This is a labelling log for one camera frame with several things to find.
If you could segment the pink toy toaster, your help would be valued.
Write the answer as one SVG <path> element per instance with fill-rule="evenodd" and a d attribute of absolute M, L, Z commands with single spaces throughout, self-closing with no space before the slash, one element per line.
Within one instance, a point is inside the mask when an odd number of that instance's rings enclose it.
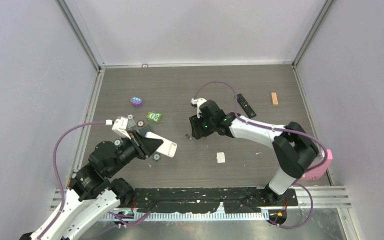
<path fill-rule="evenodd" d="M 322 165 L 314 168 L 313 170 L 306 172 L 300 178 L 300 180 L 315 181 L 320 179 L 327 172 L 328 167 L 330 166 L 332 160 L 333 160 L 332 152 L 330 149 L 327 149 L 326 161 Z"/>

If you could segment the purple monster toy block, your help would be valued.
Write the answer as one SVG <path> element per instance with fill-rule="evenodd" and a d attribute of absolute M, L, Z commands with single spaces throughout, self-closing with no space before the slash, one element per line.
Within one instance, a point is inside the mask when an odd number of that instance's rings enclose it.
<path fill-rule="evenodd" d="M 140 108 L 143 106 L 144 101 L 141 97 L 133 96 L 130 98 L 130 103 L 135 108 Z"/>

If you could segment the grey building baseplate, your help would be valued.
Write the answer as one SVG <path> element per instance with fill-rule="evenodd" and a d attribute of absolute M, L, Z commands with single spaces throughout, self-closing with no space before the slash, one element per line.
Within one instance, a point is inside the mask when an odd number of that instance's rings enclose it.
<path fill-rule="evenodd" d="M 142 127 L 136 127 L 136 130 L 139 132 L 139 134 L 141 135 L 141 136 L 143 136 L 143 137 L 145 137 L 146 136 L 146 134 L 148 133 L 148 132 L 153 132 L 154 131 L 154 129 L 153 129 L 153 126 L 152 125 L 144 125 L 144 126 L 142 126 Z"/>

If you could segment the orange wooden block far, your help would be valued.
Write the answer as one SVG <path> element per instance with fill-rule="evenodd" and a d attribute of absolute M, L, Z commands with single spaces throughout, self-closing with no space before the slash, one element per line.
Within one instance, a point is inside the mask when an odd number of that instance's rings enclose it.
<path fill-rule="evenodd" d="M 272 92 L 271 93 L 271 102 L 272 102 L 273 106 L 278 106 L 279 105 L 278 95 L 277 95 L 276 92 Z"/>

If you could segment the white battery cover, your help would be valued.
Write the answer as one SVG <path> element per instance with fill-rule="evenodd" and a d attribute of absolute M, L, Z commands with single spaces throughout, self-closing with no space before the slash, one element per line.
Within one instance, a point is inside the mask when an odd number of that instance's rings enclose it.
<path fill-rule="evenodd" d="M 226 156 L 224 152 L 217 152 L 216 153 L 216 160 L 218 164 L 225 163 L 226 162 Z"/>

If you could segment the black remote control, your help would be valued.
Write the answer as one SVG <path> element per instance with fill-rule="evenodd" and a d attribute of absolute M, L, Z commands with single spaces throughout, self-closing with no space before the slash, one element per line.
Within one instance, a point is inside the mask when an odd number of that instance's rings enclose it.
<path fill-rule="evenodd" d="M 242 108 L 242 110 L 245 112 L 245 114 L 249 119 L 252 119 L 257 116 L 253 108 L 250 106 L 248 101 L 244 98 L 244 96 L 241 93 L 236 95 L 236 99 L 238 104 L 240 105 L 240 107 Z"/>

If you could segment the white remote control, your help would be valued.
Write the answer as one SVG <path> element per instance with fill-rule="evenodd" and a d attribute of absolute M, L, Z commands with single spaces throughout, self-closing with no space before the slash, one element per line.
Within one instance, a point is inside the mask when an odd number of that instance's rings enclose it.
<path fill-rule="evenodd" d="M 146 134 L 145 134 L 145 137 L 146 138 L 150 138 L 150 139 L 158 139 L 158 140 L 162 140 L 163 143 L 162 145 L 160 145 L 158 147 L 158 149 L 156 150 L 157 153 L 161 154 L 161 155 L 164 155 L 164 156 L 167 156 L 169 158 L 174 158 L 175 154 L 176 154 L 176 151 L 177 151 L 177 148 L 178 148 L 178 144 L 171 141 L 171 140 L 168 140 L 158 134 L 155 134 L 151 131 L 148 131 Z"/>

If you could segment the blue poker chip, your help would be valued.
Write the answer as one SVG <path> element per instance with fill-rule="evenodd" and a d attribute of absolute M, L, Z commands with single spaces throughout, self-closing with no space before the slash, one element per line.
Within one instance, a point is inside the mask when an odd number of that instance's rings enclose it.
<path fill-rule="evenodd" d="M 121 145 L 121 141 L 119 139 L 116 139 L 113 143 L 114 143 L 115 146 L 120 146 Z"/>
<path fill-rule="evenodd" d="M 154 161 L 158 162 L 160 159 L 161 159 L 161 155 L 160 155 L 160 154 L 155 153 L 155 154 L 153 155 L 153 160 L 154 160 Z"/>

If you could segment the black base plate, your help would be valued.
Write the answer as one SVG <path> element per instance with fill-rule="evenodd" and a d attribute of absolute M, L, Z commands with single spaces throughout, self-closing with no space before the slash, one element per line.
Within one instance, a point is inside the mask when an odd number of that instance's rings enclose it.
<path fill-rule="evenodd" d="M 223 207 L 225 213 L 236 214 L 298 206 L 292 188 L 280 196 L 258 187 L 136 188 L 127 199 L 121 206 L 140 213 L 206 214 Z"/>

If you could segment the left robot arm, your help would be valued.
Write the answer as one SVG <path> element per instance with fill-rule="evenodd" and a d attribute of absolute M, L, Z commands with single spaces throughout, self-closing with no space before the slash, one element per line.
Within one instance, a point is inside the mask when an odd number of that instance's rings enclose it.
<path fill-rule="evenodd" d="M 173 157 L 176 149 L 175 143 L 152 132 L 145 136 L 129 132 L 120 144 L 100 142 L 61 194 L 57 209 L 36 231 L 20 239 L 78 240 L 104 214 L 133 202 L 135 190 L 129 183 L 123 178 L 110 180 L 117 172 L 133 159 L 145 160 L 154 153 Z"/>

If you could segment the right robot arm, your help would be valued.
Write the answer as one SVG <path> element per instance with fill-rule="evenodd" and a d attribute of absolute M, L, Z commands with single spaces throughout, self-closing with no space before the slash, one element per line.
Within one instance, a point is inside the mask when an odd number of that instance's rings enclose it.
<path fill-rule="evenodd" d="M 218 133 L 273 149 L 279 170 L 263 190 L 264 200 L 271 205 L 279 205 L 285 199 L 287 189 L 305 174 L 319 155 L 312 137 L 296 122 L 274 125 L 234 112 L 226 114 L 215 101 L 204 98 L 191 99 L 191 105 L 196 108 L 196 114 L 189 118 L 193 138 L 198 140 Z"/>

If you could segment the green monster toy block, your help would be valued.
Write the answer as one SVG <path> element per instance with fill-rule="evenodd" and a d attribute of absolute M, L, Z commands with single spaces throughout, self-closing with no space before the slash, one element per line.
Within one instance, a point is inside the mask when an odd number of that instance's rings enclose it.
<path fill-rule="evenodd" d="M 162 120 L 163 114 L 159 112 L 150 111 L 148 112 L 146 118 L 150 122 L 160 123 Z"/>

